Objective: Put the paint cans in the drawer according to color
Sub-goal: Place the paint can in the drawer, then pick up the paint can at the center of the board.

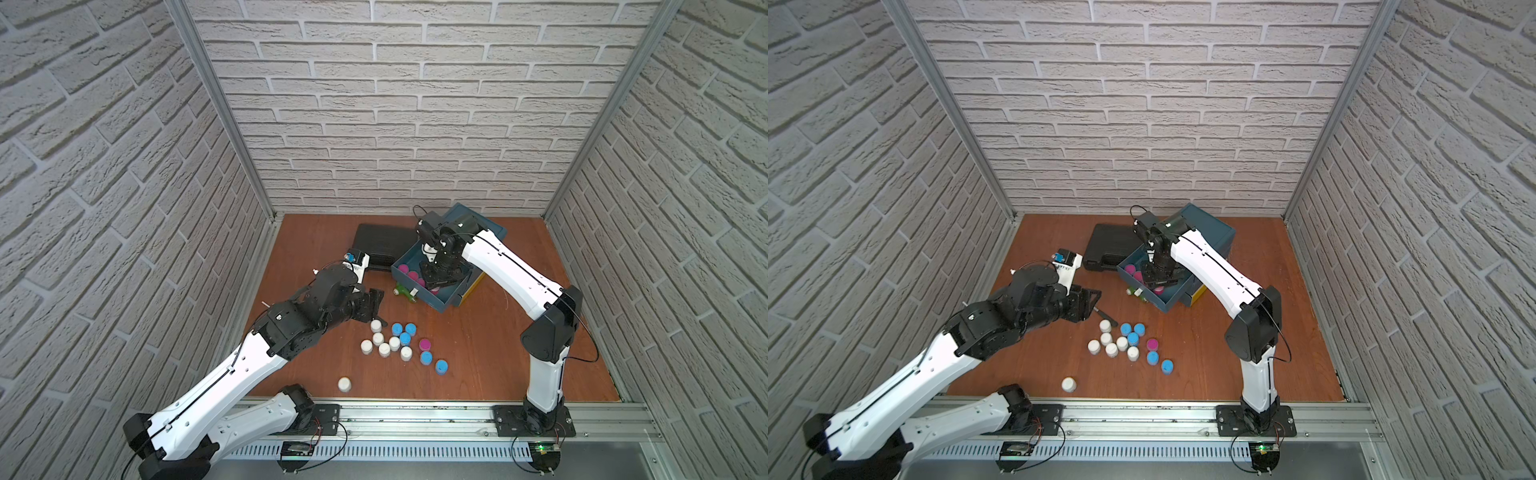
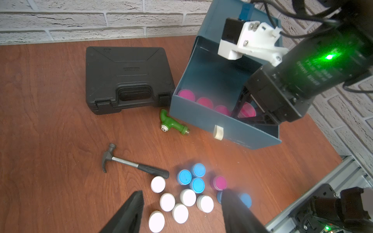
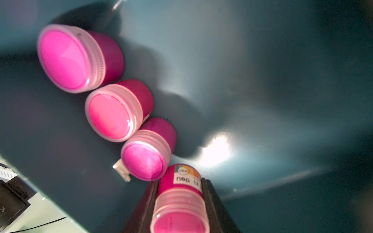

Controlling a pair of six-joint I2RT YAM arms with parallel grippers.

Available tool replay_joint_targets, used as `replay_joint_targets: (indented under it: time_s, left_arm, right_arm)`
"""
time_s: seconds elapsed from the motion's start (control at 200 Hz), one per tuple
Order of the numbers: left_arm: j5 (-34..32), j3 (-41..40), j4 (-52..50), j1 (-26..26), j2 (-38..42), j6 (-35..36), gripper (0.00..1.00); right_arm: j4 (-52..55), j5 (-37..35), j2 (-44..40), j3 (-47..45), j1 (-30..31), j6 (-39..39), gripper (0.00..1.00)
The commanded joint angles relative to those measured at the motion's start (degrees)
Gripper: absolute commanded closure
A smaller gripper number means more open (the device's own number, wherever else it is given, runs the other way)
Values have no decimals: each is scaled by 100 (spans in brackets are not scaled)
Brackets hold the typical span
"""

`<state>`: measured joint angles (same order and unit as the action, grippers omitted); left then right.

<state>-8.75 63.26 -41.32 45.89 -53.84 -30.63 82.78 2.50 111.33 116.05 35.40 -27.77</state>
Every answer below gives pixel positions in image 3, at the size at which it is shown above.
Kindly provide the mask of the pink paint can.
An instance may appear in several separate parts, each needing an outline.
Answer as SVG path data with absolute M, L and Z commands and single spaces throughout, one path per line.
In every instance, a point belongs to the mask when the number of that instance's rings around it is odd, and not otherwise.
M 37 55 L 47 77 L 74 94 L 116 82 L 125 68 L 123 52 L 112 37 L 63 24 L 42 29 Z
M 111 142 L 128 140 L 150 117 L 153 109 L 150 89 L 137 79 L 100 87 L 85 101 L 89 125 L 99 136 Z
M 152 117 L 131 136 L 121 149 L 121 160 L 130 174 L 144 181 L 165 174 L 176 147 L 176 130 L 167 120 Z
M 193 167 L 176 164 L 160 179 L 151 233 L 209 233 L 202 177 Z

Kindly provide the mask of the teal top drawer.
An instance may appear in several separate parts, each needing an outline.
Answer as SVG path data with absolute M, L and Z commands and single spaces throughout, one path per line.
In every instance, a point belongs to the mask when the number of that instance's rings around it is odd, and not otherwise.
M 37 58 L 48 24 L 113 37 L 244 233 L 373 230 L 372 1 L 1 1 L 1 155 L 90 233 L 147 183 Z

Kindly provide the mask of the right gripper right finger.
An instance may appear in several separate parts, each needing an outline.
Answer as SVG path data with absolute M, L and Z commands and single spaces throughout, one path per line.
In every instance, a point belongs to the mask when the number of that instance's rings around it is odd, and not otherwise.
M 227 209 L 222 203 L 212 182 L 202 179 L 202 190 L 206 204 L 211 233 L 241 233 Z

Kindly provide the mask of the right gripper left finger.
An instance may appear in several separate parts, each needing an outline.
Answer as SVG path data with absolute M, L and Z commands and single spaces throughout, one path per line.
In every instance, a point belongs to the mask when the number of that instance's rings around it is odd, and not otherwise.
M 152 181 L 147 186 L 121 233 L 150 233 L 155 201 L 158 196 L 159 181 Z

